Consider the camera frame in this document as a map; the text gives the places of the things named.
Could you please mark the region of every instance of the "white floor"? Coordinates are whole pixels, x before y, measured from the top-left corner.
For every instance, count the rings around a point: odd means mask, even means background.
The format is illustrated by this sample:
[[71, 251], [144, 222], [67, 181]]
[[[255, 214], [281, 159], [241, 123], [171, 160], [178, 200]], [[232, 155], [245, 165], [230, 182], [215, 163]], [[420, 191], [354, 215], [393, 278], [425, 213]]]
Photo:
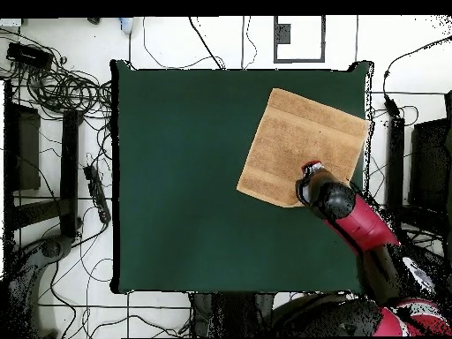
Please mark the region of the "white floor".
[[[434, 16], [327, 16], [326, 24], [326, 60], [324, 64], [273, 64], [273, 17], [252, 17], [248, 27], [249, 17], [245, 17], [245, 30], [257, 49], [245, 38], [244, 65], [248, 69], [278, 68], [278, 69], [334, 69], [346, 70], [355, 61], [373, 61], [375, 70], [372, 86], [372, 105], [383, 109], [382, 81], [383, 73], [388, 64], [396, 57], [414, 50], [422, 45], [452, 34], [452, 22], [442, 17]], [[195, 26], [205, 38], [206, 44], [214, 55], [219, 56], [229, 69], [239, 69], [241, 65], [242, 48], [242, 17], [193, 18]], [[146, 18], [146, 47], [154, 58], [165, 66], [185, 66], [207, 56], [198, 35], [191, 29], [188, 18]], [[102, 19], [98, 26], [90, 24], [87, 19], [29, 19], [20, 32], [39, 43], [57, 49], [62, 56], [67, 57], [66, 69], [75, 69], [94, 75], [100, 83], [110, 80], [110, 59], [131, 60], [137, 69], [158, 68], [156, 61], [144, 48], [143, 18], [135, 18], [132, 36], [124, 35], [120, 30], [118, 19]], [[0, 66], [8, 66], [4, 55], [8, 41], [0, 39]], [[452, 89], [452, 42], [421, 50], [413, 56], [397, 61], [391, 68], [387, 79], [386, 90], [392, 94], [399, 107], [403, 105], [418, 108], [418, 122], [430, 121], [446, 116], [443, 94]], [[212, 59], [193, 66], [193, 68], [216, 68]], [[406, 110], [407, 123], [415, 119], [413, 109]], [[372, 139], [372, 156], [376, 164], [371, 164], [371, 172], [386, 162], [386, 127], [387, 115], [376, 120], [375, 134]], [[102, 125], [93, 121], [93, 126]], [[406, 127], [405, 154], [411, 149], [412, 126]], [[61, 126], [58, 122], [43, 120], [41, 132], [48, 139], [41, 137], [41, 150], [53, 147], [60, 154], [61, 146], [49, 139], [61, 139]], [[87, 124], [79, 130], [79, 159], [85, 162], [87, 153], [97, 154], [98, 146], [96, 132]], [[106, 163], [100, 164], [104, 173], [103, 183], [110, 185], [111, 173]], [[408, 176], [410, 157], [405, 158], [405, 188], [404, 197], [408, 193]], [[59, 195], [59, 159], [52, 152], [41, 154], [40, 168], [56, 196]], [[377, 192], [382, 175], [373, 174], [371, 191]], [[111, 198], [111, 187], [105, 189], [106, 196]], [[21, 199], [22, 204], [47, 199], [49, 191], [45, 184], [37, 192], [22, 192], [27, 198]], [[381, 188], [376, 199], [384, 201], [384, 191]], [[87, 182], [83, 172], [79, 173], [79, 215], [82, 216], [92, 206], [87, 190]], [[27, 244], [53, 225], [57, 219], [29, 226], [16, 233], [16, 241]], [[102, 227], [95, 209], [87, 212], [84, 237], [89, 237]], [[109, 290], [108, 282], [91, 280], [87, 290], [89, 275], [77, 263], [80, 251], [85, 252], [85, 266], [89, 272], [94, 267], [93, 276], [99, 280], [108, 280], [112, 274], [112, 227], [99, 236], [96, 241], [83, 244], [81, 248], [61, 261], [56, 278], [56, 293], [68, 303], [76, 305], [77, 318], [68, 331], [67, 336], [76, 333], [82, 323], [82, 315], [89, 305], [89, 333], [105, 322], [115, 322], [126, 319], [129, 315], [139, 315], [142, 319], [166, 328], [181, 328], [189, 316], [189, 300], [182, 293], [167, 292], [133, 292], [130, 296], [114, 295]], [[49, 291], [49, 282], [55, 267], [49, 267], [45, 272], [40, 287], [40, 315], [45, 328], [56, 328], [60, 335], [72, 320], [72, 310], [63, 306]], [[289, 292], [280, 293], [276, 297], [275, 306], [286, 302]], [[151, 328], [138, 318], [131, 318], [112, 326], [98, 328], [94, 338], [124, 338], [151, 337], [161, 330]], [[86, 338], [83, 330], [75, 338]]]

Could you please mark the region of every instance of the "floor tile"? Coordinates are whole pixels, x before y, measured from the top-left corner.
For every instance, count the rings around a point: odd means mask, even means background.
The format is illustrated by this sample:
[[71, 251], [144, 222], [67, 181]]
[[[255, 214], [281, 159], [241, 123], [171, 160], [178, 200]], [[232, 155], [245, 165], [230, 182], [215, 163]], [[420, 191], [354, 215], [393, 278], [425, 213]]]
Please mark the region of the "floor tile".
[[[446, 16], [359, 16], [358, 60], [375, 63], [373, 91], [382, 91], [391, 61], [452, 34]], [[439, 92], [452, 89], [452, 41], [401, 58], [390, 69], [386, 91]]]
[[[242, 17], [192, 18], [212, 53], [224, 61], [228, 69], [240, 69]], [[326, 60], [324, 64], [274, 64], [274, 17], [245, 17], [244, 66], [248, 69], [337, 69], [347, 70], [355, 61], [356, 16], [327, 16]], [[155, 69], [159, 65], [144, 48], [143, 18], [134, 20], [132, 32], [132, 65], [137, 69]], [[162, 65], [185, 66], [208, 56], [188, 18], [146, 18], [146, 47]], [[292, 35], [304, 38], [305, 35]], [[215, 69], [214, 62], [205, 60], [194, 69]]]
[[[155, 310], [155, 309], [130, 309], [130, 315], [138, 315], [144, 321], [155, 324], [158, 327], [171, 329], [170, 333], [176, 335], [190, 317], [189, 310]], [[132, 317], [129, 321], [130, 338], [167, 338], [170, 337], [162, 329], [147, 325], [139, 318]]]
[[[117, 322], [127, 317], [126, 309], [106, 309], [89, 308], [88, 313], [84, 307], [76, 307], [76, 320], [71, 324], [65, 336], [66, 339], [120, 339], [127, 337], [126, 322], [119, 322], [114, 325], [101, 326], [101, 324]], [[73, 311], [68, 307], [40, 306], [39, 315], [41, 319], [42, 331], [56, 330], [58, 338], [61, 338], [64, 331], [72, 321]]]
[[[87, 200], [79, 203], [79, 215], [82, 216], [92, 204]], [[87, 211], [83, 238], [96, 235], [102, 229], [95, 208]], [[113, 294], [109, 288], [112, 276], [113, 228], [110, 225], [99, 237], [93, 238], [80, 246], [75, 246], [69, 255], [59, 263], [58, 274], [54, 282], [54, 291], [64, 296], [68, 303], [76, 305], [126, 305], [126, 295]], [[40, 284], [40, 302], [55, 302], [49, 290], [50, 280], [56, 271], [49, 266]]]
[[129, 303], [130, 306], [190, 307], [188, 295], [183, 292], [134, 291]]

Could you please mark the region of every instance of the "gray floor grout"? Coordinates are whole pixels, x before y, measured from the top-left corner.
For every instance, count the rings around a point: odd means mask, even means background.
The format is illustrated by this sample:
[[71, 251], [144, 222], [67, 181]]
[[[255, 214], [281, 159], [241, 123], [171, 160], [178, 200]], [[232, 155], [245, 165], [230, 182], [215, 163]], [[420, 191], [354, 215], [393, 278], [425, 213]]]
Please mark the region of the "gray floor grout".
[[[42, 306], [42, 307], [66, 307], [68, 308], [67, 305], [64, 304], [59, 304], [59, 305], [54, 305], [54, 304], [41, 304], [38, 303], [38, 306]], [[164, 305], [70, 305], [73, 306], [74, 308], [100, 308], [100, 309], [172, 309], [172, 310], [186, 310], [186, 309], [190, 309], [189, 306], [164, 306]]]
[[[51, 196], [26, 196], [22, 195], [21, 199], [53, 199]], [[93, 198], [77, 198], [78, 200], [92, 200]]]

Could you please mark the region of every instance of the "black device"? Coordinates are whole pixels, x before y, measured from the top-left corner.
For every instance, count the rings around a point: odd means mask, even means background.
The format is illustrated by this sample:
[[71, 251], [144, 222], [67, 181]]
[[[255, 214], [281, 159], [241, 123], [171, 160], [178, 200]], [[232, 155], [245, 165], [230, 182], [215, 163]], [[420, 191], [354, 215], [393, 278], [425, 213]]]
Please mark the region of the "black device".
[[111, 221], [111, 214], [109, 212], [109, 206], [103, 193], [102, 181], [99, 178], [99, 172], [93, 165], [88, 165], [83, 168], [85, 172], [85, 178], [88, 181], [89, 194], [93, 198], [94, 205], [99, 212], [99, 219], [102, 223], [107, 224]]
[[41, 186], [41, 176], [33, 165], [39, 164], [39, 129], [41, 117], [37, 109], [13, 103], [11, 105], [12, 126], [10, 131], [11, 147], [17, 150], [18, 160], [11, 170], [13, 191], [37, 190]]
[[101, 19], [99, 18], [88, 18], [88, 21], [91, 22], [93, 25], [99, 25], [101, 23]]
[[395, 219], [394, 232], [406, 238], [402, 223], [442, 237], [444, 256], [452, 259], [452, 91], [444, 95], [446, 118], [416, 124], [412, 133], [411, 181], [408, 205], [403, 204], [404, 120], [393, 100], [386, 96], [390, 115], [388, 163], [386, 166], [386, 207]]
[[[83, 117], [75, 110], [64, 113], [61, 197], [15, 207], [12, 193], [18, 150], [15, 143], [15, 107], [11, 94], [11, 82], [7, 81], [4, 105], [4, 277], [0, 281], [0, 336], [39, 338], [41, 332], [36, 300], [41, 276], [47, 265], [61, 260], [71, 251], [81, 225], [77, 217], [77, 176], [78, 134]], [[34, 165], [35, 169], [39, 168], [39, 165], [24, 158], [21, 161], [32, 167]], [[24, 247], [14, 243], [14, 230], [54, 217], [60, 218], [59, 235], [38, 239]]]
[[49, 71], [53, 56], [48, 52], [24, 44], [10, 43], [6, 52], [6, 59], [17, 64]]

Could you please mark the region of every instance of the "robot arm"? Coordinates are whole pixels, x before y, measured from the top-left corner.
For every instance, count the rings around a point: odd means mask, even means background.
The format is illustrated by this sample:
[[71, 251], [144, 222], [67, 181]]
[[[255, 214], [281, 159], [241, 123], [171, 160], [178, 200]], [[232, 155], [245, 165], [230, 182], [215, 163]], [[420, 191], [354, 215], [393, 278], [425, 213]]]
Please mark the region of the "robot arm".
[[[402, 257], [399, 262], [408, 269], [414, 264], [412, 275], [411, 269], [401, 271], [392, 261], [391, 253], [403, 252], [403, 247], [387, 224], [321, 162], [308, 162], [302, 171], [303, 177], [296, 183], [298, 199], [335, 230], [357, 255], [363, 290], [379, 306], [380, 321], [373, 335], [452, 335], [440, 308], [426, 298], [434, 293], [432, 280], [409, 257]], [[422, 283], [431, 289], [422, 290]]]

